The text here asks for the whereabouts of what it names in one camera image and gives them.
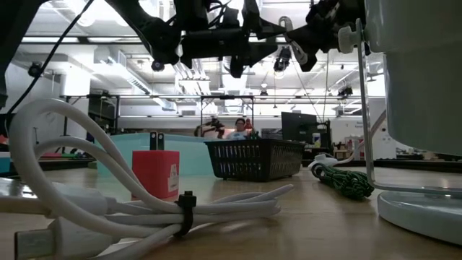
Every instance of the black robotic arm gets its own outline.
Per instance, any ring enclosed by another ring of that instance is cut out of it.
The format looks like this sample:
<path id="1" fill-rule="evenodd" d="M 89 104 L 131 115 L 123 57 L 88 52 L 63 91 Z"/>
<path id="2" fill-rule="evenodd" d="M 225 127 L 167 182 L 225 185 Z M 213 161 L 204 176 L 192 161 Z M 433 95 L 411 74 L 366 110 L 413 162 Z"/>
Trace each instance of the black robotic arm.
<path id="1" fill-rule="evenodd" d="M 6 102 L 6 68 L 12 61 L 22 38 L 40 5 L 47 0 L 0 1 L 0 107 Z M 277 50 L 276 43 L 249 43 L 251 33 L 259 39 L 285 32 L 283 27 L 260 18 L 255 0 L 245 0 L 244 23 L 239 25 L 237 10 L 227 8 L 218 0 L 175 0 L 177 12 L 172 21 L 151 17 L 138 0 L 106 0 L 130 25 L 142 43 L 160 64 L 176 64 L 180 60 L 189 68 L 192 59 L 231 56 L 231 74 L 240 77 L 244 66 L 252 66 Z M 218 7 L 223 21 L 215 19 L 211 25 L 207 13 Z M 177 54 L 178 46 L 183 53 Z"/>
<path id="2" fill-rule="evenodd" d="M 308 56 L 308 61 L 300 63 L 303 72 L 309 72 L 318 62 L 316 53 L 327 53 L 339 49 L 337 37 L 340 28 L 350 26 L 356 30 L 355 21 L 360 18 L 365 25 L 364 0 L 321 0 L 311 6 L 305 18 L 306 25 L 286 33 L 288 42 L 294 41 Z M 366 54 L 370 53 L 366 45 Z"/>

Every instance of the black monitor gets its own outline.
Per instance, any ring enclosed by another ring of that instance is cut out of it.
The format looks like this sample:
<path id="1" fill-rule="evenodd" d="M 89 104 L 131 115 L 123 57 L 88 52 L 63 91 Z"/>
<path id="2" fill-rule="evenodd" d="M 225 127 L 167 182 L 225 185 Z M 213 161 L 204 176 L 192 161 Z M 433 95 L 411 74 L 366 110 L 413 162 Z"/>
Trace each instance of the black monitor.
<path id="1" fill-rule="evenodd" d="M 313 143 L 313 133 L 318 130 L 316 116 L 302 113 L 281 112 L 282 139 Z"/>

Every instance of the green cord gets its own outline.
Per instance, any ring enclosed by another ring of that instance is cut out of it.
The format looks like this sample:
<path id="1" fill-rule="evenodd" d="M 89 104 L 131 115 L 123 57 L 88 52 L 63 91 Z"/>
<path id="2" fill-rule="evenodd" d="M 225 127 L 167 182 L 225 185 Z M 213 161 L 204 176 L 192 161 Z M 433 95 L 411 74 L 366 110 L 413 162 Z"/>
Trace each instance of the green cord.
<path id="1" fill-rule="evenodd" d="M 350 170 L 339 170 L 333 167 L 325 166 L 322 163 L 316 163 L 311 168 L 311 173 L 318 178 L 321 183 L 340 191 L 343 196 L 360 200 L 367 198 L 374 191 L 367 182 L 365 173 Z"/>

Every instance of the table surface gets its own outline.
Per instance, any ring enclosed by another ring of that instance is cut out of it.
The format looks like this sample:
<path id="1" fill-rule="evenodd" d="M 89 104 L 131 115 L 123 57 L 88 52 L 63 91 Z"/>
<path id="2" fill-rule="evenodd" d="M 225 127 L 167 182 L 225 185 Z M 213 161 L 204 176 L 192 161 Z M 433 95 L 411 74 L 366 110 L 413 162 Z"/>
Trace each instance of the table surface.
<path id="1" fill-rule="evenodd" d="M 130 199 L 129 192 L 114 177 L 98 176 L 96 170 L 60 170 L 46 175 L 52 181 L 100 189 L 119 201 Z M 376 176 L 389 183 L 462 187 L 460 174 L 378 168 Z M 306 170 L 269 183 L 184 177 L 180 179 L 180 190 L 193 190 L 200 203 L 207 203 L 246 191 L 270 191 L 288 183 L 294 184 L 295 189 L 280 198 L 280 214 L 203 227 L 183 240 L 153 248 L 145 259 L 462 259 L 462 247 L 411 233 L 379 218 L 380 191 L 374 191 L 364 201 L 352 201 L 319 183 Z M 0 214 L 2 259 L 13 259 L 14 232 L 44 228 L 49 222 L 36 215 Z"/>

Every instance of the red power adapter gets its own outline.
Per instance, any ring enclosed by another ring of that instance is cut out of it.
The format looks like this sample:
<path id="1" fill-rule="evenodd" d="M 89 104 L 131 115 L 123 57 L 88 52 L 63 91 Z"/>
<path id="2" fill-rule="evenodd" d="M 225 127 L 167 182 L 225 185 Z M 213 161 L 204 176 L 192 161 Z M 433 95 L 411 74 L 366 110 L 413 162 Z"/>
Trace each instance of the red power adapter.
<path id="1" fill-rule="evenodd" d="M 178 195 L 180 152 L 164 151 L 164 134 L 152 132 L 150 151 L 133 151 L 131 169 L 143 187 L 159 199 Z"/>

